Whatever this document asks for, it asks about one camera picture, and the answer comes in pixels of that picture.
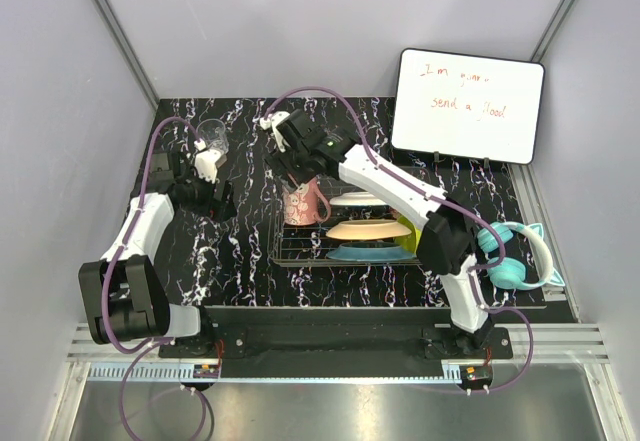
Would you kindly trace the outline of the pink mug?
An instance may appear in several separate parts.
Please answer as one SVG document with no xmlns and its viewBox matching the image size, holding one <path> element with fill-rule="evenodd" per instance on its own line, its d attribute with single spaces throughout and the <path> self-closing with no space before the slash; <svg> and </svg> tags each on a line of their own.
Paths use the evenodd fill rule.
<svg viewBox="0 0 640 441">
<path fill-rule="evenodd" d="M 324 223 L 331 217 L 331 205 L 320 191 L 318 179 L 300 185 L 294 191 L 284 190 L 284 223 L 301 227 Z"/>
</svg>

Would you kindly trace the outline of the white watermelon pattern plate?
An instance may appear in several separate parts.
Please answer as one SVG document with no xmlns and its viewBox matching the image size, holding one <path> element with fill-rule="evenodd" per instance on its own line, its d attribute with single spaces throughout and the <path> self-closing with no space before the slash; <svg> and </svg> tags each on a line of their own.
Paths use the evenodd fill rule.
<svg viewBox="0 0 640 441">
<path fill-rule="evenodd" d="M 345 192 L 329 200 L 331 206 L 337 207 L 379 207 L 387 203 L 367 191 Z"/>
</svg>

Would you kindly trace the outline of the clear drinking glass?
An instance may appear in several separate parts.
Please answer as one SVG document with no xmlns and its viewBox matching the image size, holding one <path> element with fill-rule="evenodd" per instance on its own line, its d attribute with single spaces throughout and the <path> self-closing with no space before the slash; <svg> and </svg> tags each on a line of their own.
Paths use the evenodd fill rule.
<svg viewBox="0 0 640 441">
<path fill-rule="evenodd" d="M 201 121 L 197 128 L 197 141 L 195 143 L 198 152 L 213 150 L 222 155 L 229 151 L 229 141 L 225 123 L 222 120 L 211 118 Z"/>
</svg>

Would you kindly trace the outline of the black wire dish rack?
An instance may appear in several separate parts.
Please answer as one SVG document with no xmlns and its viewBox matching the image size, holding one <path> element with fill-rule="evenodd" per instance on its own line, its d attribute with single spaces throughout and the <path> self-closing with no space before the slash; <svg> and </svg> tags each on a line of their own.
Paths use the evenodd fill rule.
<svg viewBox="0 0 640 441">
<path fill-rule="evenodd" d="M 320 191 L 328 199 L 345 192 L 363 191 L 360 188 L 328 178 L 319 178 Z M 343 243 L 362 242 L 336 240 L 327 237 L 327 232 L 338 223 L 348 220 L 363 219 L 394 219 L 400 215 L 389 205 L 379 207 L 337 207 L 331 206 L 331 217 L 324 223 L 311 226 L 294 227 L 284 223 L 283 194 L 276 202 L 274 214 L 270 221 L 270 258 L 275 263 L 286 267 L 333 267 L 333 266 L 364 266 L 364 265 L 406 265 L 417 262 L 414 259 L 396 262 L 350 262 L 332 260 L 326 257 L 329 251 L 338 248 Z M 394 242 L 394 238 L 382 240 Z"/>
</svg>

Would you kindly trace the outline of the orange bird plate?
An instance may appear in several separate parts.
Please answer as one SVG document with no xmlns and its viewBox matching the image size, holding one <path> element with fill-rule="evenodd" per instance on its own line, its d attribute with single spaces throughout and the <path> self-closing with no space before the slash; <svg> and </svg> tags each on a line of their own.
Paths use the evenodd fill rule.
<svg viewBox="0 0 640 441">
<path fill-rule="evenodd" d="M 346 241 L 371 241 L 407 236 L 411 229 L 394 219 L 348 220 L 338 223 L 327 237 Z"/>
</svg>

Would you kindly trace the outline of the teal scalloped plate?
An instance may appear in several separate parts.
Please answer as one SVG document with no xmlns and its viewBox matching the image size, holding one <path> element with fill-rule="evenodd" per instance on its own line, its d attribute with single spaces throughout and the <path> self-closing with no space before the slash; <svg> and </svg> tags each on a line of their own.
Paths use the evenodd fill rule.
<svg viewBox="0 0 640 441">
<path fill-rule="evenodd" d="M 326 257 L 350 262 L 396 262 L 414 259 L 415 255 L 393 242 L 362 241 L 343 243 Z"/>
</svg>

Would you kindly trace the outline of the lime green bowl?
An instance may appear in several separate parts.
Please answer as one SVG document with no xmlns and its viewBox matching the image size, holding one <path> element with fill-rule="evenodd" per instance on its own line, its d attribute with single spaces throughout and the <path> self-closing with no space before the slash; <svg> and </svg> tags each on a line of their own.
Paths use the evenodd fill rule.
<svg viewBox="0 0 640 441">
<path fill-rule="evenodd" d="M 396 221 L 406 227 L 409 233 L 395 237 L 394 242 L 406 251 L 416 254 L 421 238 L 421 231 L 405 216 L 399 215 Z"/>
</svg>

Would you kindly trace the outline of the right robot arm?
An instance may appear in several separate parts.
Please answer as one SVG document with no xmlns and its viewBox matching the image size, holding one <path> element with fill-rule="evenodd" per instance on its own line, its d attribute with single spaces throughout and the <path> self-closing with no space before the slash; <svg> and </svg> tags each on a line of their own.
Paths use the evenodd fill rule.
<svg viewBox="0 0 640 441">
<path fill-rule="evenodd" d="M 490 344 L 493 323 L 481 307 L 473 220 L 446 192 L 420 181 L 365 146 L 353 132 L 325 130 L 303 111 L 259 121 L 276 148 L 266 162 L 283 183 L 298 187 L 316 176 L 356 186 L 393 208 L 421 231 L 416 257 L 440 278 L 451 310 L 453 343 L 466 357 Z"/>
</svg>

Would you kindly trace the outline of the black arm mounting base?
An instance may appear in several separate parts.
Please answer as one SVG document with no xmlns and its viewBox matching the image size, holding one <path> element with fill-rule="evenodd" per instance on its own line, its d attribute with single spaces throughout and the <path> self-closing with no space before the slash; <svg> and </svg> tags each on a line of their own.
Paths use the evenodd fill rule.
<svg viewBox="0 0 640 441">
<path fill-rule="evenodd" d="M 164 347 L 167 359 L 249 359 L 264 353 L 402 350 L 427 359 L 510 360 L 508 331 L 492 319 L 471 334 L 444 308 L 207 307 L 203 332 Z"/>
</svg>

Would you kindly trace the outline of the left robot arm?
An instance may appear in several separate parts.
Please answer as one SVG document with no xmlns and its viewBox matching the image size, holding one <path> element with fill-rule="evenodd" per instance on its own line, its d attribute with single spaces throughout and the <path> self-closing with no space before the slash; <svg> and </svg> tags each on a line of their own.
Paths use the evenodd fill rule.
<svg viewBox="0 0 640 441">
<path fill-rule="evenodd" d="M 89 331 L 97 344 L 122 344 L 148 338 L 180 339 L 196 357 L 215 347 L 216 333 L 205 326 L 203 310 L 168 301 L 154 260 L 177 210 L 214 222 L 234 217 L 233 186 L 217 180 L 226 155 L 204 149 L 192 160 L 179 152 L 150 155 L 132 192 L 129 211 L 111 247 L 83 264 L 79 285 Z"/>
</svg>

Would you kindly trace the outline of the black marble pattern mat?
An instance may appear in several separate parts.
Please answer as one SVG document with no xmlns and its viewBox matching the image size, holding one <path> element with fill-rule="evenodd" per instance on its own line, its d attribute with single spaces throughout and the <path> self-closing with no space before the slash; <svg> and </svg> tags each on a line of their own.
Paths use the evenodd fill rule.
<svg viewBox="0 0 640 441">
<path fill-rule="evenodd" d="M 230 152 L 221 175 L 233 183 L 238 210 L 222 224 L 177 212 L 155 259 L 168 299 L 207 306 L 445 307 L 440 280 L 418 265 L 286 267 L 271 260 L 270 221 L 281 191 L 264 160 L 272 143 L 258 124 L 267 106 L 265 98 L 173 98 L 159 103 L 153 122 L 159 151 L 189 153 L 193 127 L 211 118 L 225 123 Z M 373 150 L 445 189 L 486 221 L 522 217 L 508 165 L 392 148 L 390 98 L 290 98 L 281 109 L 301 109 L 328 128 L 364 131 Z"/>
</svg>

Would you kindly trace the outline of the white whiteboard with red writing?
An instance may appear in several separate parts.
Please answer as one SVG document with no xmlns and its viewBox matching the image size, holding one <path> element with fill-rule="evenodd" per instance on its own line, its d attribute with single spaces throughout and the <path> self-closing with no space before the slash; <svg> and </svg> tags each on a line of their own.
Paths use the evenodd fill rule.
<svg viewBox="0 0 640 441">
<path fill-rule="evenodd" d="M 540 63 L 407 48 L 400 55 L 391 144 L 527 165 L 544 79 Z"/>
</svg>

